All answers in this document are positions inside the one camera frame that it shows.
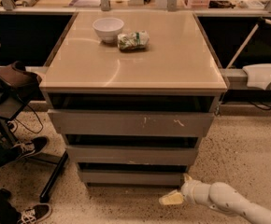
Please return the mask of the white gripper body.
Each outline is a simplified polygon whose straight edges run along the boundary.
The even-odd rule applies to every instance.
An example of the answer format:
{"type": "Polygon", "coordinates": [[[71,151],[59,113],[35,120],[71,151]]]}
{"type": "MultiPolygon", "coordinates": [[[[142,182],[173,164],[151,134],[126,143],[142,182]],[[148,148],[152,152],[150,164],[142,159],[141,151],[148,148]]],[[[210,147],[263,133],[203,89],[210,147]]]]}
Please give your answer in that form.
{"type": "Polygon", "coordinates": [[[181,194],[185,201],[191,204],[200,204],[206,207],[211,205],[209,199],[210,185],[198,180],[188,180],[181,187],[181,194]]]}

